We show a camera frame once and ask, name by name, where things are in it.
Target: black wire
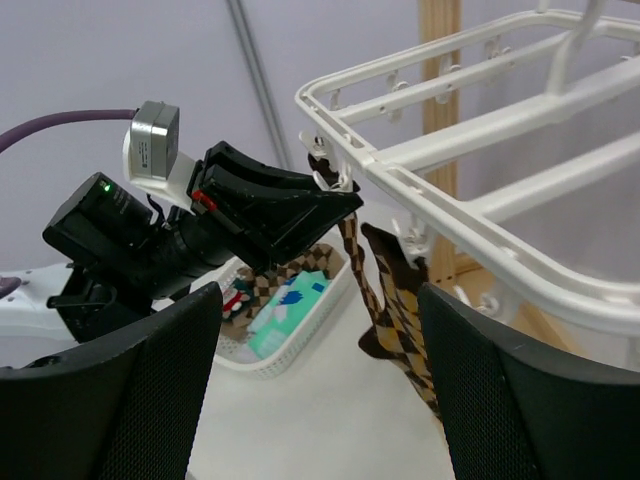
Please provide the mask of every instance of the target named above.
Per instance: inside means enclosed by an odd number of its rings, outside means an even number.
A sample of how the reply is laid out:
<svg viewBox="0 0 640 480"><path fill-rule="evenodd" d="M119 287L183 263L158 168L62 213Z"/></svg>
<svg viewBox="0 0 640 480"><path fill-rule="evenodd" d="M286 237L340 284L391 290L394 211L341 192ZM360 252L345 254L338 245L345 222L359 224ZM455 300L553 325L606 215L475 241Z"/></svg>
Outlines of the black wire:
<svg viewBox="0 0 640 480"><path fill-rule="evenodd" d="M151 205L151 208L153 208L158 214L158 218L156 218L156 223L154 226L161 227L162 225L164 225L164 222L165 222L164 212L162 211L162 207L158 202L156 202L153 198L151 198L151 195L149 195L148 193L147 193L147 202L149 202L149 205Z"/></svg>

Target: teal cloth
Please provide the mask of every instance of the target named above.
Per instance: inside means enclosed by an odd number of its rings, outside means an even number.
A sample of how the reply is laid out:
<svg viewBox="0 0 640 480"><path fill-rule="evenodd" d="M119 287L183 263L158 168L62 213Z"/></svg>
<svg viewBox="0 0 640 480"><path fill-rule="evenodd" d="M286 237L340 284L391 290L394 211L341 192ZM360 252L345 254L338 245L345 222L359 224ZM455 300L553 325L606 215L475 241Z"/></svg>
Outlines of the teal cloth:
<svg viewBox="0 0 640 480"><path fill-rule="evenodd" d="M277 305L270 306L268 320L261 319L261 325L247 343L251 350L262 359L275 353L298 328L328 285L322 272L301 272L286 293L276 295L280 298L276 300Z"/></svg>

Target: wooden post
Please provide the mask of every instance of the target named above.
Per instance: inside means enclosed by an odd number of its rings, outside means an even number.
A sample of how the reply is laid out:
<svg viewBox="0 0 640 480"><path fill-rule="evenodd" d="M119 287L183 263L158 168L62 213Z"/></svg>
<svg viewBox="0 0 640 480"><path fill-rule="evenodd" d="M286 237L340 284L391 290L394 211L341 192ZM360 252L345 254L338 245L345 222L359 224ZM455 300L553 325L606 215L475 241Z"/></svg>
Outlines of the wooden post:
<svg viewBox="0 0 640 480"><path fill-rule="evenodd" d="M422 43L460 31L461 0L418 0L418 5ZM460 52L455 52L453 63L459 63L459 61ZM439 68L440 58L427 60L423 65L423 79L430 80L437 77ZM422 118L425 134L458 123L458 92L454 92L449 102L444 105L440 105L433 98L424 102ZM457 193L455 162L430 173L427 175L427 180L455 197ZM438 238L435 245L429 277L432 283L441 288L450 289L455 284L455 246L442 236Z"/></svg>

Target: robotic arm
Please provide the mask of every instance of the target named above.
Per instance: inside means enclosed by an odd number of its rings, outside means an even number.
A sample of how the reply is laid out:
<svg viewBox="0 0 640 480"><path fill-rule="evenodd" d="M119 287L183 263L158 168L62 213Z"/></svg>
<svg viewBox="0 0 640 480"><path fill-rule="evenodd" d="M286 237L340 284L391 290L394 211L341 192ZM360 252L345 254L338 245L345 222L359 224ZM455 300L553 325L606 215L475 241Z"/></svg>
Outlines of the robotic arm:
<svg viewBox="0 0 640 480"><path fill-rule="evenodd" d="M89 341L148 316L154 300L188 293L234 255L268 272L362 205L226 142L189 158L178 149L179 113L146 102L125 135L125 178L151 208L103 173L87 179L43 232L71 263L0 274L0 334ZM152 195L172 205L166 216Z"/></svg>

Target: wooden base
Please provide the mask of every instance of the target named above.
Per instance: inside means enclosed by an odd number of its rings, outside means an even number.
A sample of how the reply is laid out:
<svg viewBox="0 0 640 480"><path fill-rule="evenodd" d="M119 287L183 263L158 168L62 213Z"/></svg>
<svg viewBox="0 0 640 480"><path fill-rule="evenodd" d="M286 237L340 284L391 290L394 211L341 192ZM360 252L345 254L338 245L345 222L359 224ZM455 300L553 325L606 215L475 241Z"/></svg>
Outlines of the wooden base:
<svg viewBox="0 0 640 480"><path fill-rule="evenodd" d="M480 295L489 290L494 282L493 274L466 254L456 255L455 265L457 284L465 290L471 303L474 306L478 305ZM540 311L529 303L525 303L520 308L511 326L560 350L585 356L584 351L571 338L557 318Z"/></svg>

